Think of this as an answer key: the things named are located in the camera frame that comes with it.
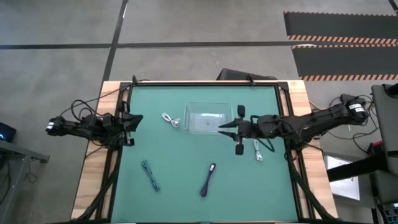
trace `black rubber mat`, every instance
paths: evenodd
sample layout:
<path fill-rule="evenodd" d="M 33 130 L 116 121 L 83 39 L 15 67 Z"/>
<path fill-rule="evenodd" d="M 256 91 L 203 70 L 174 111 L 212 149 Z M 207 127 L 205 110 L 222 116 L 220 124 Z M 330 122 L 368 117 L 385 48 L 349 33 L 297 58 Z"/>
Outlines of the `black rubber mat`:
<path fill-rule="evenodd" d="M 284 12 L 291 40 L 395 44 L 398 17 L 324 12 Z"/>
<path fill-rule="evenodd" d="M 292 51 L 302 80 L 398 80 L 396 44 L 298 45 Z"/>

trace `black metal frame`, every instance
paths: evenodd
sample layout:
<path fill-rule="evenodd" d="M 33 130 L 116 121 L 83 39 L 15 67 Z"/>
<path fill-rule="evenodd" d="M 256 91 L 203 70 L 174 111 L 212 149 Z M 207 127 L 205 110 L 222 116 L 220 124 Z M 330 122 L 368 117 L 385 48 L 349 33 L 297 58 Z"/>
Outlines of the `black metal frame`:
<path fill-rule="evenodd" d="M 120 88 L 123 88 L 123 86 L 128 85 L 128 84 L 131 84 L 131 83 L 121 83 L 120 84 Z M 280 90 L 283 90 L 284 93 L 285 93 L 286 102 L 287 102 L 287 108 L 288 108 L 289 114 L 293 114 L 293 107 L 292 107 L 292 103 L 291 103 L 291 100 L 290 100 L 290 93 L 289 93 L 289 88 L 288 88 L 287 82 L 256 82 L 255 85 L 256 86 L 273 86 L 274 87 L 275 95 L 276 95 L 276 98 L 277 98 L 277 106 L 278 106 L 278 110 L 279 110 L 280 114 L 284 114 L 284 109 L 283 109 L 283 106 L 282 106 L 282 100 L 281 100 L 281 95 L 280 95 Z M 216 81 L 214 81 L 214 82 L 139 82 L 139 83 L 136 83 L 136 86 L 251 86 L 251 84 L 249 82 L 245 82 L 245 81 L 241 81 L 241 82 L 228 82 L 228 81 L 225 81 L 225 82 L 223 82 L 223 81 L 217 81 L 217 82 Z M 131 100 L 131 95 L 132 95 L 132 89 L 133 88 L 134 87 L 132 86 L 132 87 L 130 87 L 128 89 L 127 102 L 130 102 L 130 100 Z M 119 92 L 118 102 L 120 102 L 123 99 L 123 96 L 124 96 L 125 93 L 126 93 L 125 91 L 120 91 Z M 115 116 L 118 116 L 118 109 L 117 108 L 116 108 Z M 285 141 L 286 153 L 290 154 L 291 150 L 288 148 L 288 146 L 289 146 L 288 142 Z M 122 153 L 123 153 L 123 150 L 122 149 L 118 149 L 118 155 L 117 155 L 117 158 L 116 158 L 116 164 L 115 164 L 114 169 L 119 169 Z M 103 183 L 105 183 L 107 181 L 106 177 L 109 175 L 110 163 L 111 163 L 111 160 L 112 160 L 113 152 L 108 151 L 108 155 L 107 155 L 105 164 L 106 165 L 109 164 L 109 166 L 104 168 Z M 308 184 L 307 174 L 305 172 L 305 168 L 304 168 L 305 166 L 303 164 L 303 161 L 302 162 L 299 161 L 298 163 L 300 165 L 301 175 L 304 178 L 305 182 Z M 289 166 L 289 171 L 290 171 L 292 169 L 292 167 L 290 166 L 289 163 L 287 163 L 287 164 Z M 302 213 L 299 190 L 298 190 L 298 187 L 297 187 L 297 183 L 294 181 L 294 179 L 292 178 L 290 173 L 289 173 L 289 176 L 290 176 L 290 180 L 291 180 L 291 183 L 292 183 L 292 192 L 293 192 L 293 196 L 294 196 L 297 217 L 298 217 L 298 219 L 301 219 L 301 218 L 303 218 L 303 213 Z M 118 178 L 115 179 L 115 181 L 113 183 L 113 186 L 112 186 L 112 189 L 111 189 L 111 198 L 110 198 L 110 201 L 109 201 L 109 210 L 108 210 L 108 215 L 106 217 L 107 220 L 110 220 L 111 217 L 112 217 L 112 211 L 113 211 L 113 205 L 114 205 L 114 197 L 115 197 L 115 194 L 116 194 L 117 183 L 118 183 Z M 308 211 L 310 211 L 310 210 L 313 211 L 313 208 L 309 204 L 308 200 L 307 200 L 307 205 L 308 205 Z M 102 214 L 102 207 L 97 210 L 96 219 L 100 219 L 101 218 L 101 214 Z"/>

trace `concrete floor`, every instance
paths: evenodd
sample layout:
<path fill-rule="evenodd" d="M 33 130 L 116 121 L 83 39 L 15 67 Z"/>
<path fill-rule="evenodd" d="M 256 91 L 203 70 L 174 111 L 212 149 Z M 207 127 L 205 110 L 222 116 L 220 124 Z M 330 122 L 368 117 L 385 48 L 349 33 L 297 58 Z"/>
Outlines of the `concrete floor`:
<path fill-rule="evenodd" d="M 0 44 L 110 43 L 121 0 L 3 0 Z M 130 0 L 119 42 L 287 40 L 283 11 L 394 14 L 386 0 Z M 50 223 L 70 217 L 87 141 L 50 137 L 47 121 L 75 99 L 98 95 L 108 49 L 0 50 L 0 121 L 17 128 L 16 144 L 51 155 L 26 183 L 13 223 Z M 110 80 L 214 80 L 223 67 L 279 79 L 298 79 L 289 47 L 119 49 Z M 342 93 L 369 94 L 376 83 L 308 82 L 309 98 L 327 106 Z M 366 127 L 333 130 L 352 136 Z M 379 133 L 359 140 L 362 147 Z M 326 152 L 363 157 L 351 141 L 322 138 Z M 347 221 L 372 222 L 368 208 L 337 200 Z"/>

